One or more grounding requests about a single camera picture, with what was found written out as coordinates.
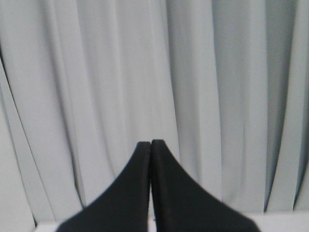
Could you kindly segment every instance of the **curtain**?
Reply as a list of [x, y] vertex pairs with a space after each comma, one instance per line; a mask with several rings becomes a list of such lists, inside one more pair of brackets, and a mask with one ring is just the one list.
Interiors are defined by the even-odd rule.
[[309, 210], [309, 1], [0, 0], [0, 48], [3, 144], [36, 222], [155, 138], [237, 210]]

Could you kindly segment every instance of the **white curtain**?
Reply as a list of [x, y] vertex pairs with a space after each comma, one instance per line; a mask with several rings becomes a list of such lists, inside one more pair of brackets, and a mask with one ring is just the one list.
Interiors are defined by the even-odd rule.
[[155, 138], [237, 210], [309, 210], [309, 1], [0, 0], [0, 49], [0, 230], [68, 218]]

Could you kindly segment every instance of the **white floor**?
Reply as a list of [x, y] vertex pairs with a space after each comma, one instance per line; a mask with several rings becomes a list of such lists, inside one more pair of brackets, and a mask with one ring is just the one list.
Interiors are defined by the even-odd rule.
[[[309, 212], [249, 214], [262, 232], [309, 232]], [[56, 223], [40, 223], [34, 232], [54, 232]], [[149, 219], [149, 232], [156, 232], [155, 221]]]

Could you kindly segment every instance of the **fabric drape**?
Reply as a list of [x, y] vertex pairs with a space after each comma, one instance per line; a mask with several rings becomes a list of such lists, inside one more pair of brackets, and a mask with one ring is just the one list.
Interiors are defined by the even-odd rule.
[[0, 0], [0, 48], [36, 222], [91, 203], [156, 138], [237, 210], [309, 210], [307, 0]]

